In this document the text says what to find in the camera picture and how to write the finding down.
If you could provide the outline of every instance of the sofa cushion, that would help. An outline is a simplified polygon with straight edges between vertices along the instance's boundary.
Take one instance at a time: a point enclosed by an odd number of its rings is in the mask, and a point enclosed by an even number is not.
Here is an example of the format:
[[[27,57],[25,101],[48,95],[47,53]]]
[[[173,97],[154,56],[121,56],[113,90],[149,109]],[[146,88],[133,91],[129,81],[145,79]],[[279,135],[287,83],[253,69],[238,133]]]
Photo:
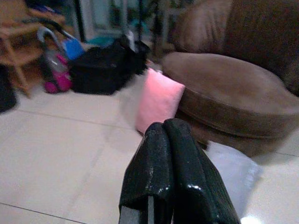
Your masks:
[[[277,76],[254,64],[174,52],[164,58],[163,73],[186,86],[179,109],[220,131],[279,138],[299,124],[299,99]]]

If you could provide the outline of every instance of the cushion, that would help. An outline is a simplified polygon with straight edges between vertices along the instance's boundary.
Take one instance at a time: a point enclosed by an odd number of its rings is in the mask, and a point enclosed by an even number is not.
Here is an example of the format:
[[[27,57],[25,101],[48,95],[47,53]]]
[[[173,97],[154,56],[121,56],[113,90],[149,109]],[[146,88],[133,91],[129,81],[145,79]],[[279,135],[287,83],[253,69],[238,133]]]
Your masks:
[[[242,218],[262,167],[238,150],[212,141],[206,154],[218,169],[235,211]]]
[[[136,129],[145,133],[153,122],[174,118],[185,86],[148,69],[136,118]]]
[[[217,130],[265,139],[284,137],[299,125],[299,99],[257,65],[174,52],[164,58],[163,72],[186,86],[179,109]]]

